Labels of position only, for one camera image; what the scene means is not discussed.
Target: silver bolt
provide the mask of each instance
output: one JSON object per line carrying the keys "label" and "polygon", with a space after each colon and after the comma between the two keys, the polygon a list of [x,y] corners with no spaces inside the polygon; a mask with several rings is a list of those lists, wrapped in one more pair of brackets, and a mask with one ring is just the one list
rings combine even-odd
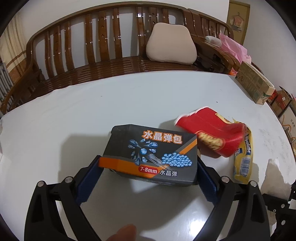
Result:
{"label": "silver bolt", "polygon": [[229,178],[227,176],[223,176],[221,177],[222,182],[224,183],[228,183],[229,182]]}
{"label": "silver bolt", "polygon": [[72,182],[73,181],[73,177],[66,177],[65,178],[65,182],[66,183],[70,183],[70,182]]}
{"label": "silver bolt", "polygon": [[250,181],[250,184],[251,184],[252,187],[256,187],[257,186],[257,182],[255,182],[255,181]]}
{"label": "silver bolt", "polygon": [[37,183],[37,186],[38,187],[42,187],[44,185],[44,181],[39,181],[38,183]]}

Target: pink plastic bag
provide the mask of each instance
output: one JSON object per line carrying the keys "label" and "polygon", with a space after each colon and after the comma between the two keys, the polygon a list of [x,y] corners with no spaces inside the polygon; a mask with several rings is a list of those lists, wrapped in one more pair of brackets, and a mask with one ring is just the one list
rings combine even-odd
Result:
{"label": "pink plastic bag", "polygon": [[245,47],[222,33],[219,34],[219,38],[222,42],[221,48],[225,52],[233,55],[240,63],[245,61],[250,64],[252,62],[251,57],[247,55],[248,50]]}

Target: pillow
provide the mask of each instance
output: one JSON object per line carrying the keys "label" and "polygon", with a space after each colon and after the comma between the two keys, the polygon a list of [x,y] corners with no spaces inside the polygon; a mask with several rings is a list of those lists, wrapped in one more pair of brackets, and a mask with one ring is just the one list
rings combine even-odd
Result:
{"label": "pillow", "polygon": [[146,46],[147,57],[152,61],[193,64],[196,48],[188,29],[183,25],[157,23]]}

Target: white table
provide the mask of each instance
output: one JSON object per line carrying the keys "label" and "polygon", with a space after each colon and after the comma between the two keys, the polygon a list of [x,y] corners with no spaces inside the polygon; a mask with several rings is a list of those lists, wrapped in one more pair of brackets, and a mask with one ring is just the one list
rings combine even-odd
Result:
{"label": "white table", "polygon": [[[51,184],[74,176],[97,154],[103,154],[115,125],[174,130],[173,120],[178,115],[203,106],[251,128],[251,178],[259,186],[268,159],[276,157],[284,180],[294,182],[295,160],[279,121],[267,104],[255,104],[233,77],[184,71],[139,73],[56,90],[2,118],[0,213],[23,240],[27,208],[39,180]],[[213,159],[202,155],[202,160],[220,175],[232,178],[233,157]],[[198,186],[156,185],[105,170],[81,207],[102,240],[121,226],[133,223],[138,228],[137,240],[192,241],[213,205]],[[75,238],[59,209],[68,235]],[[234,212],[235,205],[220,238],[227,235]]]}

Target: yellow wrapper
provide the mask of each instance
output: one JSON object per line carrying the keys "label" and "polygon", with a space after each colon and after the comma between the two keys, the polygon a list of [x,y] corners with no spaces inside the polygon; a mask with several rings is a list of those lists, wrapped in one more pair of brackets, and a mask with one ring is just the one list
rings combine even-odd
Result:
{"label": "yellow wrapper", "polygon": [[253,164],[253,139],[251,130],[246,126],[244,140],[235,152],[234,178],[240,183],[249,182]]}

